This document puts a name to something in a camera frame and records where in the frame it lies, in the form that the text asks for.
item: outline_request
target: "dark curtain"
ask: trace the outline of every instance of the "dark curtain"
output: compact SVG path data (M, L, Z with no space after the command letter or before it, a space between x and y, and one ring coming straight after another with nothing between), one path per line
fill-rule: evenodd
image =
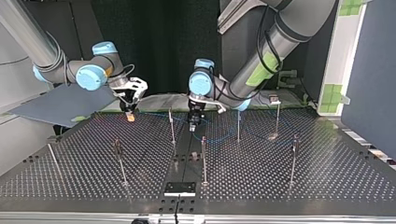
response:
M104 39L125 65L135 64L148 94L186 92L197 58L221 67L218 0L92 0L92 8Z

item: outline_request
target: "gray panel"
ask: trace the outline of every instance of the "gray panel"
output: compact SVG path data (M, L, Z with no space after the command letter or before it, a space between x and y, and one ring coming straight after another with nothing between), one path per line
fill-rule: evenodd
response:
M88 117L114 99L109 87L86 91L77 84L69 87L62 85L9 113L71 128L77 124L72 119L78 116Z
M396 158L394 62L396 1L371 1L361 27L342 121L358 135Z

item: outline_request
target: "small orange object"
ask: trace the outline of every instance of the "small orange object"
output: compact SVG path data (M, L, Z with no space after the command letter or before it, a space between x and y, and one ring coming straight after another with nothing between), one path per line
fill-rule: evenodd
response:
M126 116L129 122L134 122L134 114L129 114Z

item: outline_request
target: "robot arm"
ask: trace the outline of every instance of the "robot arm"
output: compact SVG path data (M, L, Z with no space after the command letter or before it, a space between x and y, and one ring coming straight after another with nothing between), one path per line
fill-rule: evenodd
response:
M195 62L194 71L189 80L191 131L199 124L205 104L217 105L219 113L224 112L225 107L240 111L247 109L252 93L264 80L273 76L278 64L299 43L308 41L320 29L329 17L335 0L233 0L233 2L229 6L244 8L244 10L247 8L241 4L260 2L256 5L260 6L262 2L266 2L268 7L277 10L275 24L261 40L260 49L250 57L231 82L214 76L215 65L212 61L198 59ZM225 32L221 27L219 31L222 34Z
M49 83L75 83L87 91L95 91L108 83L120 98L120 108L133 121L134 109L148 85L138 77L129 77L133 68L125 69L113 43L102 42L92 47L90 61L68 61L50 35L30 15L21 0L0 1L0 22L34 62L35 77Z

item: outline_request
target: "perforated metal surface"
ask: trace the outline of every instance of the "perforated metal surface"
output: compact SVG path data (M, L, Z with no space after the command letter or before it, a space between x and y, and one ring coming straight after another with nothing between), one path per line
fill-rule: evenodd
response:
M209 202L395 201L396 187L346 142L327 120L305 109L282 110L276 140L275 114L242 113L236 142L236 112L207 114L207 178L201 199ZM301 136L294 184L290 188L292 135ZM210 140L230 137L217 143Z
M122 114L89 120L54 146L61 172L45 150L0 177L0 213L173 214L178 204L183 214L396 217L396 173L312 110L281 110L276 140L269 139L274 114L243 112L239 144L236 112L206 113L195 137L185 116L175 114L176 148L164 115L140 114L134 123ZM202 160L174 158L175 151L182 157L201 152L203 133L208 186ZM295 133L301 150L290 188ZM128 189L112 151L116 137L125 150ZM163 197L167 181L196 182L197 195L180 203Z
M176 133L181 127L181 122L175 123ZM123 148L128 189L121 184L120 164L113 153L116 137ZM60 170L49 152L33 157L30 165L0 186L0 198L158 199L174 152L171 140L168 118L139 114L131 123L123 114L101 115L53 147Z

